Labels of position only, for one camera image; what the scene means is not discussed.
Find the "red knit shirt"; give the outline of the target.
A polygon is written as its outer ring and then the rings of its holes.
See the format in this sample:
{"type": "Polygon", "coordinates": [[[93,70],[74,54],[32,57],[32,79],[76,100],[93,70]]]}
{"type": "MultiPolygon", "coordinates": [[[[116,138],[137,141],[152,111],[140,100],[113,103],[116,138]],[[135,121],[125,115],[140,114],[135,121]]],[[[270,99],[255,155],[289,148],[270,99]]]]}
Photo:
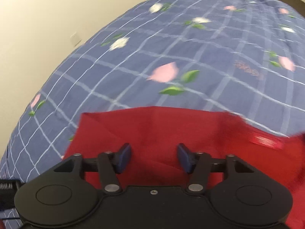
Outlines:
{"type": "Polygon", "coordinates": [[[287,223],[304,228],[304,134],[275,136],[227,112],[148,107],[83,113],[65,158],[79,153],[95,158],[132,148],[130,163],[118,179],[127,185],[183,185],[187,175],[177,159],[177,145],[214,158],[233,154],[286,186],[293,195],[287,223]]]}

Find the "blue plaid floral quilt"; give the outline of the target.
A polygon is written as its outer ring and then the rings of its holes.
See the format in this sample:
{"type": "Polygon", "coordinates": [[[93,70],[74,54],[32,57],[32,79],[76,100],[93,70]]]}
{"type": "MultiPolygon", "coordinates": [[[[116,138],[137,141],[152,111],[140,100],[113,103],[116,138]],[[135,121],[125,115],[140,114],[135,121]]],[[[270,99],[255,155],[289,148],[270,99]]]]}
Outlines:
{"type": "Polygon", "coordinates": [[[190,150],[183,185],[122,186],[119,150],[65,158],[83,113],[148,107],[304,134],[304,18],[278,0],[147,0],[102,28],[19,119],[1,179],[23,185],[1,228],[291,228],[289,189],[233,154],[190,150]]]}

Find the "white wall socket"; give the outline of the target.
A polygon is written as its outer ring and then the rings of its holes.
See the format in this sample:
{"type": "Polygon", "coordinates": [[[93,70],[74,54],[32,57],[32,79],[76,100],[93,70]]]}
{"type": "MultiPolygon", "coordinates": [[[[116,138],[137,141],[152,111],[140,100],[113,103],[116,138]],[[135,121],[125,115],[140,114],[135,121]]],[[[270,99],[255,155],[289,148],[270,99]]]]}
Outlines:
{"type": "Polygon", "coordinates": [[[70,42],[73,47],[76,47],[81,41],[82,41],[82,39],[81,39],[80,35],[78,34],[78,32],[75,32],[70,36],[70,42]]]}

